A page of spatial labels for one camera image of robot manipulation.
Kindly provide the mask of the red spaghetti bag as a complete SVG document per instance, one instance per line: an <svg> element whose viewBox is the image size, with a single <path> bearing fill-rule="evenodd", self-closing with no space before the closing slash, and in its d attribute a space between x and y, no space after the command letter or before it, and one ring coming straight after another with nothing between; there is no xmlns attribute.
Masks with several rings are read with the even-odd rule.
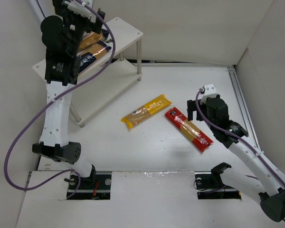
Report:
<svg viewBox="0 0 285 228"><path fill-rule="evenodd" d="M201 152L209 148L213 141L176 107L165 113L165 117Z"/></svg>

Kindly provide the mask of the yellow spaghetti bag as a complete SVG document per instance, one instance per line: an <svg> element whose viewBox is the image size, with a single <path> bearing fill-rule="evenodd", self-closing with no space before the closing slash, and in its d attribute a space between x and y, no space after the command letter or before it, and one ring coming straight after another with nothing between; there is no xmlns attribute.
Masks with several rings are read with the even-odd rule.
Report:
<svg viewBox="0 0 285 228"><path fill-rule="evenodd" d="M130 130L146 121L151 116L169 107L171 104L172 102L166 98L165 94L162 94L124 116L121 119L121 122L125 123Z"/></svg>

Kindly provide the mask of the dark blue spaghetti bag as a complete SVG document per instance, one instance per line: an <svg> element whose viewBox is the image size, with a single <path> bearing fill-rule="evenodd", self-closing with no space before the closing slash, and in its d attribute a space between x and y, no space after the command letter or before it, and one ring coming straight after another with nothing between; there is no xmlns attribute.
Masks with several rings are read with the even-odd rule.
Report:
<svg viewBox="0 0 285 228"><path fill-rule="evenodd" d="M105 41L107 40L109 36L109 32L105 29L101 29L101 32L95 33L91 32L87 34L81 41L79 45L79 51L85 50L88 47L92 46L94 43L97 43L98 41Z"/></svg>
<svg viewBox="0 0 285 228"><path fill-rule="evenodd" d="M92 64L107 54L111 48L111 46L107 45L103 41L98 41L87 50L83 51L79 56L77 56L80 61L78 74L87 70Z"/></svg>

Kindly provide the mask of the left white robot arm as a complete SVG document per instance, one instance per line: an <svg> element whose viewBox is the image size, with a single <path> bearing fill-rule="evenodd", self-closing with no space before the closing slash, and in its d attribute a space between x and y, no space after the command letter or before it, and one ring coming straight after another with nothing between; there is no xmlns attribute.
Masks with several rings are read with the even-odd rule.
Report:
<svg viewBox="0 0 285 228"><path fill-rule="evenodd" d="M92 180L95 168L81 156L81 144L68 137L68 120L72 92L59 94L77 85L80 61L77 57L85 33L100 33L102 22L91 21L88 7L93 1L55 0L55 15L41 22L42 42L46 46L45 81L47 104L44 127L38 143L32 145L35 154L65 162L82 178Z"/></svg>

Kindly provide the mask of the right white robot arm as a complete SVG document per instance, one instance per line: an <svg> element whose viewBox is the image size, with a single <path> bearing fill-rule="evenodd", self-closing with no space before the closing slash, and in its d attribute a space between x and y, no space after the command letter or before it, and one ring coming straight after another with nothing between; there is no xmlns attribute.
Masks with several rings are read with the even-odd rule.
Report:
<svg viewBox="0 0 285 228"><path fill-rule="evenodd" d="M228 105L220 95L206 98L206 102L196 98L187 101L188 120L204 121L217 141L235 154L255 175L255 178L236 175L230 164L220 163L211 169L220 186L231 186L248 195L274 222L285 219L285 174L283 174L258 149L248 132L237 122L230 120Z"/></svg>

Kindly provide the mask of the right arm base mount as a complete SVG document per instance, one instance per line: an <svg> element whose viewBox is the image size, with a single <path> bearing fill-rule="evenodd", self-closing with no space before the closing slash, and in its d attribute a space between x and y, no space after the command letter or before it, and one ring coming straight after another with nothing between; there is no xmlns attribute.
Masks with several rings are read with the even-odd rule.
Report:
<svg viewBox="0 0 285 228"><path fill-rule="evenodd" d="M241 194L235 188L223 184L220 174L231 168L231 165L223 162L210 171L196 171L194 188L197 190L199 200L240 200Z"/></svg>

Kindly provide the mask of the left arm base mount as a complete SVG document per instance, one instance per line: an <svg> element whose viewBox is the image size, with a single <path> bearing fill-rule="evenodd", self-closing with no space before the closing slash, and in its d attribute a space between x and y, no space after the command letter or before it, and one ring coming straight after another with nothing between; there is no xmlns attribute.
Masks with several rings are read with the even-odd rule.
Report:
<svg viewBox="0 0 285 228"><path fill-rule="evenodd" d="M71 173L64 179L68 183L66 198L68 200L109 200L111 196L112 173L96 171L92 182L88 178L81 178Z"/></svg>

